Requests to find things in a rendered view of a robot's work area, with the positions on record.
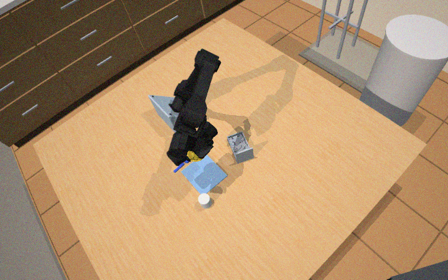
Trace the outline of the yellow plate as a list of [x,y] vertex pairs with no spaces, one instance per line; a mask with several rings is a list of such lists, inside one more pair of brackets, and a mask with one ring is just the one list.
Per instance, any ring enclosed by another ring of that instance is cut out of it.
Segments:
[[198,161],[202,160],[193,151],[191,151],[191,152],[188,151],[187,156],[191,161],[194,161],[194,162],[198,162]]

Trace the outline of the grey cylinder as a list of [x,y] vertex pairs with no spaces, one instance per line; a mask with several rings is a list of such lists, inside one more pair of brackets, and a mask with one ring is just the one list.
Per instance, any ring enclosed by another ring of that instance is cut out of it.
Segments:
[[210,197],[207,194],[201,194],[198,197],[198,201],[203,208],[209,208],[212,204]]

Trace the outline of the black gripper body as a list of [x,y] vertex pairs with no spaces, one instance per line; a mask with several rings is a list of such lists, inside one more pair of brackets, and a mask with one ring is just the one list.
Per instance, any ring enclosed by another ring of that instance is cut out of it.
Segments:
[[[199,135],[201,137],[203,137],[203,138],[210,137],[211,139],[214,138],[217,134],[218,134],[217,129],[208,121],[205,123],[202,133],[201,134],[199,133]],[[194,139],[195,138],[191,137],[191,141],[193,141]],[[177,158],[170,156],[168,154],[168,151],[166,152],[166,155],[176,166],[181,165],[181,163],[183,163],[185,161],[185,159],[177,159]]]

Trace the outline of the light blue flat mat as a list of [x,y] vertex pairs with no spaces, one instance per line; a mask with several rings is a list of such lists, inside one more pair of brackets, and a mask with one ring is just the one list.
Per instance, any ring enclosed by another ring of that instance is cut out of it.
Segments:
[[201,161],[192,162],[181,173],[200,195],[209,193],[227,177],[207,155]]

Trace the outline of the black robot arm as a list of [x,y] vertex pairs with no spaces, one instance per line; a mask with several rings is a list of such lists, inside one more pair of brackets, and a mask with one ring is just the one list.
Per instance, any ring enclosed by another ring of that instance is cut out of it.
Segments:
[[[173,128],[176,132],[168,150],[168,154],[174,158],[185,159],[189,150],[203,159],[213,148],[213,140],[210,137],[202,138],[199,133],[202,133],[207,122],[205,99],[213,74],[217,73],[221,64],[218,59],[219,56],[200,49],[195,57],[192,73],[175,89],[174,100],[169,106],[179,115]],[[191,137],[195,139],[191,141]]]

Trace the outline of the grey dish rack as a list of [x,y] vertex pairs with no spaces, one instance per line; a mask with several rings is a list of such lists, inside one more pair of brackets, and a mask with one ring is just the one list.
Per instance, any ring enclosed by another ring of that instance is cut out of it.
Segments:
[[242,131],[227,136],[227,140],[230,144],[231,150],[233,151],[237,164],[254,158],[253,148],[249,147]]

